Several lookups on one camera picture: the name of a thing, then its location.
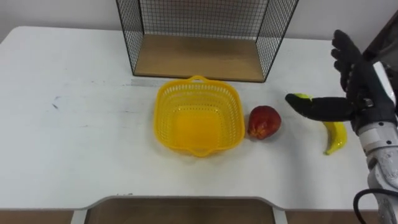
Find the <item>metal wire grid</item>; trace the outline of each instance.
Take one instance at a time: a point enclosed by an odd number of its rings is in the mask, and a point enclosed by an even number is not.
[[[139,0],[116,0],[131,70],[134,74],[144,38]]]
[[[267,2],[141,0],[141,11],[146,34],[254,40]]]
[[[264,81],[299,0],[270,0],[256,41]]]

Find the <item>white table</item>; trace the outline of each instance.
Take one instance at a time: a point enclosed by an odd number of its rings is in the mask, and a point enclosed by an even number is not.
[[[120,31],[18,27],[0,45],[0,209],[86,209],[110,197],[258,198],[282,210],[351,210],[368,169],[348,143],[324,156],[325,127],[286,93],[342,96],[330,41],[285,39],[267,81],[231,83],[248,114],[281,130],[206,159],[163,148],[152,113],[165,78],[132,76]],[[373,196],[361,208],[377,209]]]

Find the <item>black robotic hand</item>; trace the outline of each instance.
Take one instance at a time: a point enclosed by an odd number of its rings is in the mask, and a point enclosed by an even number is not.
[[[336,30],[331,55],[340,72],[340,85],[345,98],[324,97],[304,99],[289,93],[285,99],[302,116],[317,121],[351,121],[355,132],[373,122],[396,124],[395,106],[387,96],[373,68],[347,34]]]

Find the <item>yellow banana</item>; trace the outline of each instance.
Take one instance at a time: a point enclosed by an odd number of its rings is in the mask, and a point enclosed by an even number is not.
[[[303,93],[295,93],[296,96],[300,98],[309,98]],[[325,155],[330,155],[335,151],[341,149],[347,143],[347,131],[343,122],[323,122],[328,131],[328,149],[325,151]]]

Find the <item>robotic hand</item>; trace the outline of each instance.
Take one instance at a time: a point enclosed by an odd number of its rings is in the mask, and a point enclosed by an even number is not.
[[[342,31],[332,41],[335,68],[345,98],[303,99],[288,94],[285,99],[302,116],[317,121],[350,121],[367,157],[368,185],[354,198],[354,211],[365,223],[358,201],[374,194],[379,204],[380,223],[398,223],[398,131],[396,98],[380,62],[371,64]]]

